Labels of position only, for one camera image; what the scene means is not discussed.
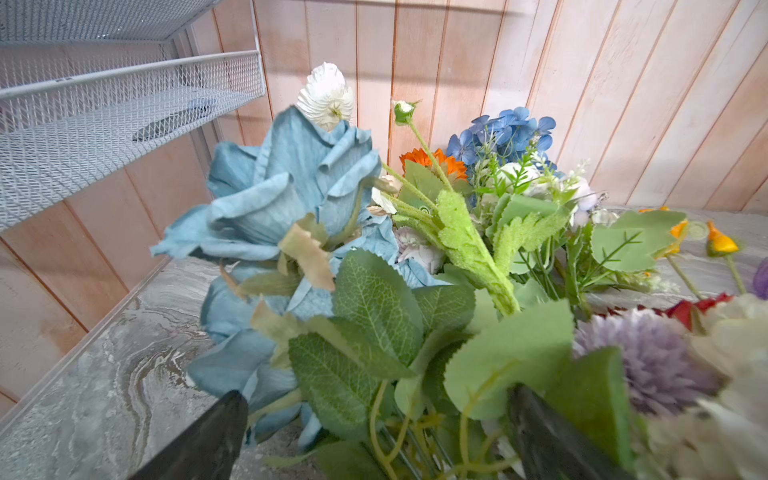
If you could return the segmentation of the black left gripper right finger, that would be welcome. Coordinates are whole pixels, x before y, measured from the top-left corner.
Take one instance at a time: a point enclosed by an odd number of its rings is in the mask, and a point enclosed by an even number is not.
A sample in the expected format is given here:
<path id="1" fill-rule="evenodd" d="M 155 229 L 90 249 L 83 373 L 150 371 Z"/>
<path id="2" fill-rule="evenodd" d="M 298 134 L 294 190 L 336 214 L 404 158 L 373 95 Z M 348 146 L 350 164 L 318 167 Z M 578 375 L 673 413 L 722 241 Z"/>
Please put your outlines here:
<path id="1" fill-rule="evenodd" d="M 507 415 L 527 479 L 632 477 L 526 385 L 508 390 Z"/>

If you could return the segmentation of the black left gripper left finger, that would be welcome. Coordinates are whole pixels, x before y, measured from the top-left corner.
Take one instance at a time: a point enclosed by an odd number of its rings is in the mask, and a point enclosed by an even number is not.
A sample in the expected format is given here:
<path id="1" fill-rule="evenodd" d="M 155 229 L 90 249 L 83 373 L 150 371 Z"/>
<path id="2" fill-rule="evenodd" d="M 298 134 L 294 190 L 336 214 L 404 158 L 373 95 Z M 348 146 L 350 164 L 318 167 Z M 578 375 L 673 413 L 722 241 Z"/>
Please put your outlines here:
<path id="1" fill-rule="evenodd" d="M 243 395 L 228 392 L 130 479 L 229 479 L 247 416 Z"/>

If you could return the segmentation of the pastel mixed flower bouquet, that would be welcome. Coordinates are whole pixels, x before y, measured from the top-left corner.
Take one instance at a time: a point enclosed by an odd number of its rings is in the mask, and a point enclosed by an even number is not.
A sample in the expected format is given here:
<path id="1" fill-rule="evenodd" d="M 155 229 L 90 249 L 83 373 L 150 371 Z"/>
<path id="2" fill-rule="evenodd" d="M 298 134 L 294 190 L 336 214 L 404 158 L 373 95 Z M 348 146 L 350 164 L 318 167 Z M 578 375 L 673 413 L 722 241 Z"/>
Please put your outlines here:
<path id="1" fill-rule="evenodd" d="M 689 313 L 635 308 L 580 321 L 573 353 L 622 352 L 639 479 L 767 476 L 767 302 L 721 296 Z"/>

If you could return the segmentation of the light blue rose bunch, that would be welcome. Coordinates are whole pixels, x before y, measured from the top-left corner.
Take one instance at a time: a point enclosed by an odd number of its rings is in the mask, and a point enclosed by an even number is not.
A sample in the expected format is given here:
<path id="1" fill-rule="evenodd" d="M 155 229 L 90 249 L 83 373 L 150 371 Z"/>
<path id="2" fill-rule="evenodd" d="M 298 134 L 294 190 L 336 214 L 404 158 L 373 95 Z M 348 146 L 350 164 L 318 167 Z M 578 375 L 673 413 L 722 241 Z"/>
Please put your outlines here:
<path id="1" fill-rule="evenodd" d="M 296 387 L 290 369 L 270 363 L 276 344 L 250 325 L 257 299 L 238 296 L 234 286 L 258 275 L 275 279 L 279 243 L 307 215 L 333 239 L 332 269 L 363 249 L 383 258 L 408 286 L 435 285 L 422 264 L 401 257 L 391 221 L 367 209 L 380 167 L 369 132 L 346 121 L 324 129 L 293 107 L 277 116 L 262 145 L 216 147 L 208 177 L 213 201 L 182 215 L 153 248 L 156 255 L 232 266 L 211 283 L 201 309 L 214 347 L 189 366 L 197 387 L 218 397 L 236 390 L 251 410 Z"/>

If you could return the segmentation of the yellow poppy flower stem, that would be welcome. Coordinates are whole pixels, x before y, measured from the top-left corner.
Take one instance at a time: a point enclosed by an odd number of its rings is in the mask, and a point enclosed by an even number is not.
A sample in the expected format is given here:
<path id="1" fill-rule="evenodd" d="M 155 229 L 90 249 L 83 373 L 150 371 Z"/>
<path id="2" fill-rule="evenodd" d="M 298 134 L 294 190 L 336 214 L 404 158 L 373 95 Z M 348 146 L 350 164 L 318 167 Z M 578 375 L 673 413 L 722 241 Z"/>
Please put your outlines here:
<path id="1" fill-rule="evenodd" d="M 657 209 L 646 208 L 629 213 L 634 214 L 634 216 L 647 216 L 649 213 L 670 211 L 671 210 L 668 207 L 662 206 Z M 680 266 L 675 263 L 674 259 L 676 255 L 680 254 L 682 243 L 689 237 L 697 241 L 705 240 L 707 256 L 709 258 L 722 259 L 732 275 L 738 294 L 747 293 L 744 280 L 738 272 L 738 268 L 733 259 L 735 254 L 741 251 L 741 244 L 718 229 L 714 221 L 708 220 L 703 223 L 701 221 L 687 220 L 686 217 L 675 224 L 670 229 L 669 234 L 674 237 L 674 241 L 667 245 L 665 249 L 659 250 L 653 258 L 654 260 L 666 259 L 678 278 L 683 281 L 685 286 L 697 299 L 704 299 L 702 292 L 694 285 L 691 279 L 686 276 Z M 638 275 L 639 283 L 641 285 L 640 288 L 643 288 L 644 290 L 664 292 L 677 291 L 677 286 L 674 283 L 663 280 L 660 275 L 654 271 L 646 271 Z"/>

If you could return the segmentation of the white ranunculus flower stem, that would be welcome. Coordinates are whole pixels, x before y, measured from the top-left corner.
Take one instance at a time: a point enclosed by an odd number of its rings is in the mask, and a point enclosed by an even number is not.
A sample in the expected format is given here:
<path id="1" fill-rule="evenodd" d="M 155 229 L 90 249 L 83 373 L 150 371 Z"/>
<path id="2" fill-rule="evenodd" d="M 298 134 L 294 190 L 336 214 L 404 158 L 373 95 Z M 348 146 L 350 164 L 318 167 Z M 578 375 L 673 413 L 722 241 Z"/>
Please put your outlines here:
<path id="1" fill-rule="evenodd" d="M 339 68 L 324 62 L 307 77 L 296 107 L 311 122 L 332 131 L 340 122 L 352 119 L 355 96 Z"/>

